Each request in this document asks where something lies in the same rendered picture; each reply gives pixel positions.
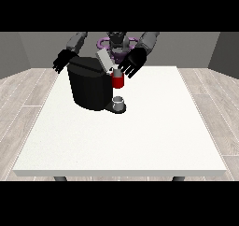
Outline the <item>red pod holder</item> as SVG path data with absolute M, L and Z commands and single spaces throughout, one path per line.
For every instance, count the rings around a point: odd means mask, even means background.
M 112 87 L 115 89 L 120 89 L 124 86 L 124 74 L 120 77 L 116 77 L 114 73 L 111 74 Z

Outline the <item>pale grey machine lid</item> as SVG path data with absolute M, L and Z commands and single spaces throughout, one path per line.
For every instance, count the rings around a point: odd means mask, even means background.
M 106 49 L 100 49 L 95 53 L 105 72 L 108 72 L 115 64 L 112 62 Z

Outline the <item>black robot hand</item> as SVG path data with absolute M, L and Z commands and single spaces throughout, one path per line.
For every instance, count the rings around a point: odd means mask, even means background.
M 59 54 L 56 60 L 53 61 L 53 69 L 60 74 L 66 65 L 69 64 L 69 61 L 76 57 L 77 54 L 69 49 L 63 49 Z
M 128 78 L 132 78 L 145 64 L 147 52 L 143 48 L 132 49 L 119 64 L 118 69 Z

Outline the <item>black coffee machine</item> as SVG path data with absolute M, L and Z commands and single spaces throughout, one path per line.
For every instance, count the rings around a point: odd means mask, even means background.
M 126 111 L 126 105 L 120 111 L 113 108 L 113 90 L 111 74 L 104 71 L 99 60 L 92 57 L 74 57 L 67 66 L 70 86 L 77 105 L 88 110 L 108 110 L 115 114 Z

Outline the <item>small grey cup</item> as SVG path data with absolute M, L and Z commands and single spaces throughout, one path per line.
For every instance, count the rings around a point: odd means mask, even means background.
M 115 96 L 113 99 L 112 99 L 112 104 L 113 104 L 113 108 L 116 110 L 116 111 L 120 111 L 124 108 L 124 100 L 121 96 Z

